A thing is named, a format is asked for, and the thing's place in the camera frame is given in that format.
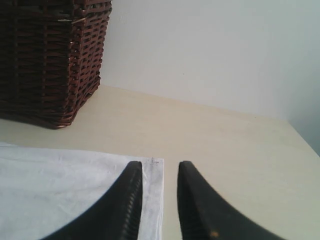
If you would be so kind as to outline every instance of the wicker basket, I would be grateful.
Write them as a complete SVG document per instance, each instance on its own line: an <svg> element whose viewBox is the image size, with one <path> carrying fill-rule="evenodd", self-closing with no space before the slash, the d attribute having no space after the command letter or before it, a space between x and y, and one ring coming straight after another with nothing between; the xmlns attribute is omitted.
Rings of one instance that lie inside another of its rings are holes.
<svg viewBox="0 0 320 240"><path fill-rule="evenodd" d="M0 117L69 126L100 84L111 0L0 1Z"/></svg>

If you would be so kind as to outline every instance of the white cloth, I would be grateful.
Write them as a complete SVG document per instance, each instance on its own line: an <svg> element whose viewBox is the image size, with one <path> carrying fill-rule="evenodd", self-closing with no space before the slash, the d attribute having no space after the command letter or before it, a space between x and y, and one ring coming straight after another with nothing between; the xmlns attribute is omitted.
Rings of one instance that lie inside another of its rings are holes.
<svg viewBox="0 0 320 240"><path fill-rule="evenodd" d="M0 239L41 239L92 206L128 162L141 161L139 240L161 240L164 160L0 143Z"/></svg>

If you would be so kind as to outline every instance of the beige table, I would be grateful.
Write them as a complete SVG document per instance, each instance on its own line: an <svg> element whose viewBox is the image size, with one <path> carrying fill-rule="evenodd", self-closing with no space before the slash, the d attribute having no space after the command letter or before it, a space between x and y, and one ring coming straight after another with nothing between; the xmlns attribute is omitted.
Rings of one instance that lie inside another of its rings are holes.
<svg viewBox="0 0 320 240"><path fill-rule="evenodd" d="M165 159L163 239L181 239L178 163L289 240L320 240L320 158L284 121L101 86L72 126L0 120L0 141Z"/></svg>

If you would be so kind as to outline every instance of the brown wicker basket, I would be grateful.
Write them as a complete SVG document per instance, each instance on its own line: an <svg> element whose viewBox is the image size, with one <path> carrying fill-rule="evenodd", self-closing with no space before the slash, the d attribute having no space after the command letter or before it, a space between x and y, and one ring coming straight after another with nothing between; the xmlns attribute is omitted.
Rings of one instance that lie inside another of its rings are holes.
<svg viewBox="0 0 320 240"><path fill-rule="evenodd" d="M111 0L0 1L0 117L69 126L100 84Z"/></svg>

